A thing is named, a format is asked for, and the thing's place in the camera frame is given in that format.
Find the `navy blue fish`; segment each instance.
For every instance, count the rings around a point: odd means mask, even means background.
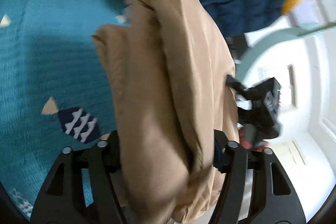
[[[97,118],[91,116],[90,113],[85,112],[80,107],[58,110],[54,99],[50,97],[43,107],[42,114],[57,114],[63,132],[81,143],[87,144],[100,137],[100,127],[97,123]]]

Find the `blue bedspread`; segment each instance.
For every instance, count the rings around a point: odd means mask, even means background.
[[[89,113],[101,135],[116,129],[91,35],[102,24],[118,24],[124,8],[122,0],[0,0],[0,20],[5,14],[11,20],[0,28],[0,181],[27,218],[62,148],[96,142],[83,144],[65,134],[57,114],[42,115],[49,98],[59,110]]]

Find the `beige garment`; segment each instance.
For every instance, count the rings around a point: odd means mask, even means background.
[[[214,133],[239,141],[235,66],[198,0],[134,0],[129,27],[94,35],[112,89],[122,172],[140,223],[190,223],[216,203]]]

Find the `folded cloth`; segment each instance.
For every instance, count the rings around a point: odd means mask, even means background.
[[[212,207],[224,175],[213,130],[239,141],[225,76],[235,66],[199,0],[132,0],[128,27],[93,39],[113,93],[121,165],[140,223],[190,223]]]

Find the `silver bolt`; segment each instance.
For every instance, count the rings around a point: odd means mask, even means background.
[[[269,147],[266,147],[266,148],[264,149],[264,153],[267,154],[267,155],[272,155],[272,154],[273,154],[273,150],[270,149]]]
[[[63,154],[69,154],[71,152],[71,150],[72,150],[71,147],[65,147],[65,148],[62,149],[62,153]]]
[[[97,143],[97,146],[100,147],[100,148],[103,148],[103,147],[107,146],[107,142],[106,141],[99,141]]]
[[[238,147],[238,143],[235,142],[235,141],[229,141],[229,142],[228,142],[228,145],[229,145],[229,147],[231,147],[231,148],[237,148],[237,147]]]

